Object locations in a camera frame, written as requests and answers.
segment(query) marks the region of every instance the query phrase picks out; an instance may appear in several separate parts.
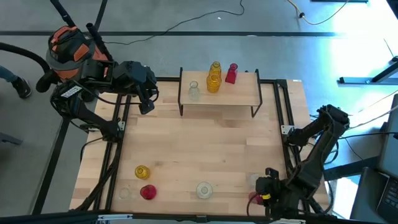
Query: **red cup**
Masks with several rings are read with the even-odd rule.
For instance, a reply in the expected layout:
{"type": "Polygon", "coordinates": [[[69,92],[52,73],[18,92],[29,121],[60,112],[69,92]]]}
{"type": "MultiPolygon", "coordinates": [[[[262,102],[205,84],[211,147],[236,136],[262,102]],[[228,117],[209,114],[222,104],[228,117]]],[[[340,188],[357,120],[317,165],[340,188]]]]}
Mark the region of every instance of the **red cup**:
{"type": "Polygon", "coordinates": [[[139,194],[146,200],[151,200],[156,196],[156,188],[153,185],[147,185],[141,188],[139,194]]]}
{"type": "Polygon", "coordinates": [[[237,75],[238,75],[238,65],[232,63],[229,66],[228,73],[226,74],[225,82],[235,84],[237,75]]]}
{"type": "MultiPolygon", "coordinates": [[[[252,198],[252,197],[253,197],[254,195],[256,195],[256,194],[257,194],[256,192],[250,192],[250,194],[249,194],[249,200],[250,200],[250,198],[252,198]]],[[[260,196],[260,195],[255,196],[254,199],[251,201],[251,203],[256,203],[256,204],[258,204],[258,205],[262,205],[262,204],[263,204],[263,201],[262,201],[261,196],[260,196]]]]}

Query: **shoe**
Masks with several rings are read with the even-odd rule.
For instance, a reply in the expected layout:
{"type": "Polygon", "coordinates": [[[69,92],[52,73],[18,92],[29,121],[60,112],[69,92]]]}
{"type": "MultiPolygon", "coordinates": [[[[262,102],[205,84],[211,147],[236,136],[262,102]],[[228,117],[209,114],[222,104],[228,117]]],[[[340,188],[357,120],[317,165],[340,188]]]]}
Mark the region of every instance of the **shoe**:
{"type": "Polygon", "coordinates": [[[32,93],[29,83],[23,78],[18,77],[17,80],[12,82],[12,86],[17,90],[20,98],[25,99],[32,93]]]}

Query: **yellow glass cup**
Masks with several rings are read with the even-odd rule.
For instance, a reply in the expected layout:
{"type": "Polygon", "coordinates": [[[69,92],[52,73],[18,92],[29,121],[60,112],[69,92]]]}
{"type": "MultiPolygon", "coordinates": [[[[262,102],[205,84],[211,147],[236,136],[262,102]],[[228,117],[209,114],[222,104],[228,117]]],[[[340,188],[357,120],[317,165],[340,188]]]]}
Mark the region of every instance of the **yellow glass cup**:
{"type": "Polygon", "coordinates": [[[216,93],[220,89],[221,86],[221,77],[217,74],[210,74],[207,76],[207,90],[210,93],[216,93]]]}
{"type": "Polygon", "coordinates": [[[221,64],[219,62],[213,62],[210,66],[209,75],[217,74],[221,79],[221,64]]]}
{"type": "Polygon", "coordinates": [[[144,165],[137,166],[135,173],[136,173],[136,177],[138,177],[142,180],[148,179],[148,177],[150,175],[149,168],[144,165]]]}

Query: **clear glass cup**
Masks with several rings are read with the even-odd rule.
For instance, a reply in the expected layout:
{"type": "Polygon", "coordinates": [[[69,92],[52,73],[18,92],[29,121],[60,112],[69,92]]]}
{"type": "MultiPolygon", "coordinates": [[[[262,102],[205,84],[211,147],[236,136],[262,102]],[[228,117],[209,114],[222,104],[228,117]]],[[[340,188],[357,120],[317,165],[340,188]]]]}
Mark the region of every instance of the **clear glass cup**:
{"type": "Polygon", "coordinates": [[[199,100],[199,87],[198,87],[198,82],[196,81],[192,81],[191,83],[189,83],[189,98],[191,100],[199,100]]]}

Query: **black cable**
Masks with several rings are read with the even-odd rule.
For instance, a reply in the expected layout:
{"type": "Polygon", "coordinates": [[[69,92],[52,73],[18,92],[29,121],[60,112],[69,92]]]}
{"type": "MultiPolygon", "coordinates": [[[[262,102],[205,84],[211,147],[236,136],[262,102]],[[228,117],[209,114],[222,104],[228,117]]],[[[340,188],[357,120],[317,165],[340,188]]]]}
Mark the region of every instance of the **black cable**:
{"type": "MultiPolygon", "coordinates": [[[[327,111],[324,111],[328,116],[329,116],[329,118],[330,118],[330,121],[331,121],[331,125],[332,125],[332,133],[334,133],[335,132],[335,120],[331,117],[331,115],[327,112],[327,111]]],[[[323,161],[323,154],[324,154],[325,152],[323,151],[322,152],[322,154],[321,154],[321,170],[322,170],[322,173],[324,173],[324,171],[325,171],[325,168],[323,167],[324,166],[324,164],[322,164],[322,161],[323,161]]],[[[328,185],[329,185],[329,191],[330,191],[330,193],[332,193],[331,195],[330,195],[330,204],[329,204],[329,206],[328,206],[328,208],[323,212],[323,214],[326,214],[326,213],[328,213],[329,211],[330,211],[330,209],[331,208],[333,208],[333,204],[334,204],[334,202],[335,202],[335,199],[334,199],[334,195],[333,195],[333,190],[331,189],[331,186],[330,186],[330,184],[329,184],[329,181],[327,181],[328,182],[328,185]]]]}
{"type": "Polygon", "coordinates": [[[155,102],[157,101],[158,98],[159,98],[159,90],[158,90],[157,87],[156,87],[156,97],[155,97],[155,99],[153,100],[153,102],[155,103],[155,102]]]}
{"type": "Polygon", "coordinates": [[[388,50],[390,51],[390,53],[391,53],[392,57],[395,57],[395,55],[394,55],[394,53],[392,53],[392,50],[391,50],[390,46],[388,45],[388,43],[387,43],[386,39],[385,39],[385,38],[383,38],[383,40],[384,40],[384,43],[386,43],[386,45],[387,45],[387,48],[388,48],[388,50]]]}
{"type": "Polygon", "coordinates": [[[346,139],[346,138],[352,138],[352,137],[358,137],[358,136],[376,135],[376,134],[398,134],[398,133],[397,132],[386,132],[386,133],[355,134],[355,135],[352,135],[352,136],[340,137],[339,139],[346,139]]]}
{"type": "Polygon", "coordinates": [[[339,144],[338,144],[338,141],[336,142],[336,147],[337,147],[337,149],[336,149],[336,151],[334,151],[334,153],[335,153],[335,155],[333,156],[333,158],[331,159],[331,161],[329,161],[329,162],[326,162],[326,163],[324,163],[323,165],[328,165],[328,164],[331,164],[332,162],[334,162],[336,159],[337,159],[337,156],[338,156],[338,150],[339,150],[339,144]]]}
{"type": "Polygon", "coordinates": [[[249,199],[249,201],[248,201],[248,205],[246,206],[246,214],[247,214],[248,216],[250,216],[250,215],[249,215],[249,206],[250,206],[250,203],[251,203],[251,201],[253,201],[254,198],[257,197],[257,195],[258,195],[258,193],[256,192],[256,193],[249,199]]]}
{"type": "Polygon", "coordinates": [[[333,189],[331,188],[329,181],[327,181],[327,183],[329,186],[330,203],[325,212],[323,212],[324,214],[327,214],[333,208],[333,204],[335,203],[335,196],[333,195],[333,189]]]}
{"type": "Polygon", "coordinates": [[[349,142],[348,142],[348,140],[347,139],[345,139],[344,138],[344,140],[347,142],[347,144],[348,144],[348,147],[351,149],[351,151],[354,153],[354,154],[356,154],[356,156],[358,156],[361,160],[363,160],[362,159],[362,157],[361,156],[359,156],[355,151],[354,151],[354,149],[351,147],[351,145],[349,144],[349,142]]]}
{"type": "Polygon", "coordinates": [[[217,11],[214,11],[214,12],[207,12],[207,13],[201,15],[201,16],[194,17],[194,18],[187,19],[187,20],[185,20],[185,21],[179,22],[178,24],[172,26],[171,28],[168,28],[165,32],[163,32],[163,33],[161,33],[161,34],[152,35],[152,36],[147,37],[147,38],[142,39],[142,40],[133,40],[132,42],[129,42],[129,43],[123,43],[123,42],[105,42],[105,41],[104,41],[104,43],[106,43],[106,44],[123,44],[123,45],[130,45],[130,44],[133,44],[133,43],[136,43],[136,42],[147,41],[147,40],[152,39],[152,38],[154,38],[154,37],[165,35],[168,31],[170,31],[170,30],[172,30],[172,29],[178,27],[178,26],[181,25],[181,24],[184,24],[184,23],[190,22],[190,21],[194,21],[195,19],[200,19],[200,18],[202,18],[202,17],[208,16],[208,15],[211,15],[211,14],[215,14],[215,13],[219,13],[219,12],[224,12],[224,13],[232,14],[232,15],[235,15],[235,16],[242,16],[242,15],[244,14],[244,6],[242,5],[242,1],[243,1],[243,0],[240,0],[240,2],[239,2],[239,5],[242,7],[242,12],[241,12],[241,13],[229,12],[229,11],[225,11],[225,10],[217,10],[217,11]]]}
{"type": "Polygon", "coordinates": [[[69,121],[72,125],[74,125],[76,128],[84,131],[85,133],[88,133],[90,130],[85,130],[83,128],[81,128],[79,125],[75,124],[72,120],[69,121]]]}
{"type": "Polygon", "coordinates": [[[84,89],[86,92],[88,92],[89,94],[93,95],[95,98],[101,100],[102,102],[111,104],[111,105],[140,105],[140,103],[115,103],[115,102],[110,102],[108,100],[104,100],[101,97],[99,97],[97,94],[93,93],[92,91],[90,91],[89,89],[87,89],[86,87],[84,87],[82,84],[78,83],[76,80],[72,80],[74,83],[76,83],[76,85],[80,86],[82,89],[84,89]]]}
{"type": "Polygon", "coordinates": [[[98,138],[98,139],[94,139],[94,140],[88,141],[88,142],[86,142],[86,143],[81,147],[81,150],[80,150],[80,162],[81,162],[81,160],[83,159],[83,152],[84,152],[84,150],[85,150],[85,147],[86,147],[88,144],[93,143],[93,142],[95,142],[95,141],[98,141],[98,140],[100,140],[100,139],[102,139],[102,137],[100,137],[100,138],[98,138]]]}

